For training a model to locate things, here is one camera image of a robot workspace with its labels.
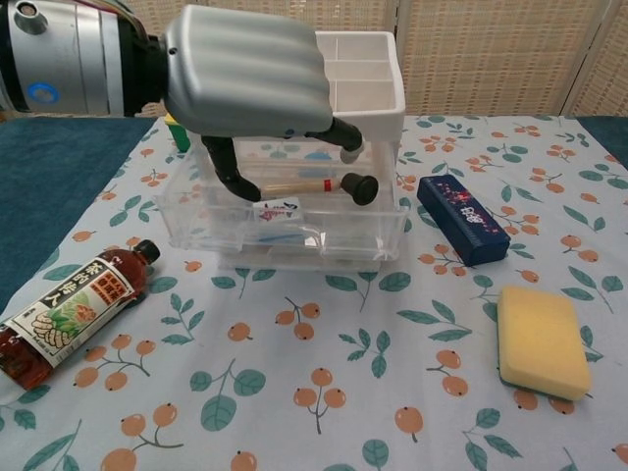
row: tablecloth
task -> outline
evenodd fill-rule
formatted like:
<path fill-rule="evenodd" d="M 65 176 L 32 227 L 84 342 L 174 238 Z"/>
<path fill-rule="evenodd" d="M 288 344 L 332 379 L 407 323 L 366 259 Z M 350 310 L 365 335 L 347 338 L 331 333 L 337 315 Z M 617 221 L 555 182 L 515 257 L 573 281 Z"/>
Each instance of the tablecloth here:
<path fill-rule="evenodd" d="M 565 118 L 405 127 L 399 259 L 327 274 L 223 271 L 213 253 L 170 247 L 152 197 L 183 156 L 158 121 L 115 195 L 97 198 L 3 314 L 104 248 L 148 237 L 162 250 L 141 303 L 45 385 L 3 400 L 2 469 L 626 469 L 628 173 Z M 457 260 L 415 196 L 420 177 L 444 173 L 512 235 L 505 260 Z M 505 284 L 573 299 L 589 396 L 500 381 Z"/>

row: plastic bottle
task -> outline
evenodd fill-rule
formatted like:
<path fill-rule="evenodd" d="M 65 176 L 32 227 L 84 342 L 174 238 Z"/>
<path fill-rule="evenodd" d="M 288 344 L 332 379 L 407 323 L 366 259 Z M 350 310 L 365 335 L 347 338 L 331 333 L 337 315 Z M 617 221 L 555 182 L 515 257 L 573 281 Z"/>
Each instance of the plastic bottle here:
<path fill-rule="evenodd" d="M 0 325 L 0 369 L 26 390 L 136 299 L 146 265 L 159 249 L 143 240 L 132 250 L 106 250 Z"/>

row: yellow object behind box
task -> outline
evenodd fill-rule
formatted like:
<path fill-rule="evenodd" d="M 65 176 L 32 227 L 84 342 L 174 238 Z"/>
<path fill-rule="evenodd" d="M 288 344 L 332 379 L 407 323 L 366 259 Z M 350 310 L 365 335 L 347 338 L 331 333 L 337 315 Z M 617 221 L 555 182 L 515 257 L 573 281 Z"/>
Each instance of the yellow object behind box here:
<path fill-rule="evenodd" d="M 507 383 L 576 400 L 591 387 L 570 299 L 504 287 L 497 306 L 499 372 Z"/>

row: white drawer organizer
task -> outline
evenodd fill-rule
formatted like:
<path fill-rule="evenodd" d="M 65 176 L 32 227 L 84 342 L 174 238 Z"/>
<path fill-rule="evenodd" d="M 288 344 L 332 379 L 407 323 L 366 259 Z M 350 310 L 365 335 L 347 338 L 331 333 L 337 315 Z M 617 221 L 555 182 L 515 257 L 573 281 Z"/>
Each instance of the white drawer organizer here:
<path fill-rule="evenodd" d="M 271 221 L 264 210 L 229 193 L 216 178 L 198 135 L 157 204 L 180 248 L 217 251 L 223 267 L 377 270 L 398 257 L 407 211 L 395 195 L 394 165 L 405 100 L 393 35 L 317 32 L 330 81 L 334 115 L 362 131 L 365 152 L 350 165 L 340 149 L 313 139 L 236 139 L 241 173 L 258 185 L 294 179 L 341 178 L 347 172 L 380 182 L 375 201 L 299 194 L 300 221 Z"/>

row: navy blue rectangular box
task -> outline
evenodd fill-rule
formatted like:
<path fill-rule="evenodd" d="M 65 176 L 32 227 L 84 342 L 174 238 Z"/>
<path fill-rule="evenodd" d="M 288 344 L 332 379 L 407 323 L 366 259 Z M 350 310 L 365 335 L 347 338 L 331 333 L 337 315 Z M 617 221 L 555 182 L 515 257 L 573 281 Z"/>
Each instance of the navy blue rectangular box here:
<path fill-rule="evenodd" d="M 453 175 L 423 177 L 417 197 L 466 266 L 506 256 L 510 236 Z"/>

